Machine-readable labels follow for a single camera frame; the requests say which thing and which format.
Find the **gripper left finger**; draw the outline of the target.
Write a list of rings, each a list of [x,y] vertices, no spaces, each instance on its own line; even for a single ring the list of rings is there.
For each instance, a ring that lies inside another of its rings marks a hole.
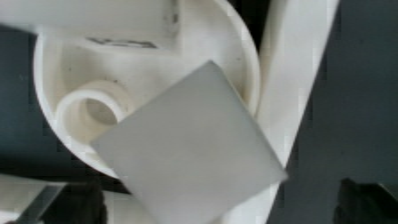
[[[11,224],[107,224],[99,182],[49,184]]]

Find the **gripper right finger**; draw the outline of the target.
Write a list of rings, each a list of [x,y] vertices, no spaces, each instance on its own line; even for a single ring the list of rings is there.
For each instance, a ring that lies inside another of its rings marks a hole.
[[[398,224],[398,184],[342,180],[335,224]]]

